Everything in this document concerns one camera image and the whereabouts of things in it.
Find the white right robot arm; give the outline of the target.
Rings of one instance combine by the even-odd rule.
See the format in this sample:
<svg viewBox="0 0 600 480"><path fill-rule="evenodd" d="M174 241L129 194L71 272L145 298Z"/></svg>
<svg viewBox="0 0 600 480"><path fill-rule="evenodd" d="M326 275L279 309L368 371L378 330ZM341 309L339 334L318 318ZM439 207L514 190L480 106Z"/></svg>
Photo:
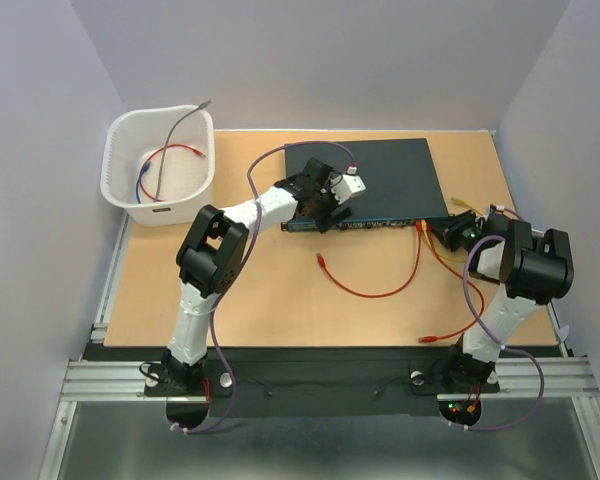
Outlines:
<svg viewBox="0 0 600 480"><path fill-rule="evenodd" d="M574 280L570 237L558 229L537 231L496 209L485 216L468 211L436 219L432 233L450 250L469 254L463 280L475 277L498 285L481 320L429 367L420 385L412 385L424 395L466 393L486 386L524 320L568 293Z"/></svg>

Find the red patch cable long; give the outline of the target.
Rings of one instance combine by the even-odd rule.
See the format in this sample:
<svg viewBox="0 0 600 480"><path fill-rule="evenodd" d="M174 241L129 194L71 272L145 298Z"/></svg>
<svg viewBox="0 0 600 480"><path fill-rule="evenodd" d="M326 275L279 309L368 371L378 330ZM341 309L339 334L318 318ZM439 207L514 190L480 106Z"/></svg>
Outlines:
<svg viewBox="0 0 600 480"><path fill-rule="evenodd" d="M427 222L419 220L417 224L422 244L427 245L432 256L425 261L425 266L429 268L436 265L436 268L445 271L445 274L438 272L432 277L425 275L426 291L432 297L434 320L432 326L426 325L425 335L419 337L417 343L419 345L454 343L476 323L462 295L462 274L455 269L456 262L448 262L435 249L433 235Z"/></svg>

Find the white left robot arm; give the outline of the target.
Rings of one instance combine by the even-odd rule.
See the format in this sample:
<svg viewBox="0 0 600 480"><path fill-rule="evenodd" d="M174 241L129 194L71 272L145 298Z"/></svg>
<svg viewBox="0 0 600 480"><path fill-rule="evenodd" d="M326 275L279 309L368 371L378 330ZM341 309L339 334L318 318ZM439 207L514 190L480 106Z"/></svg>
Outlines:
<svg viewBox="0 0 600 480"><path fill-rule="evenodd" d="M191 395L204 384L207 335L219 300L234 284L258 235L298 217L324 233L352 214L345 203L366 190L357 169L344 173L311 158L303 170L241 204L201 208L177 255L181 298L176 326L155 373L155 387Z"/></svg>

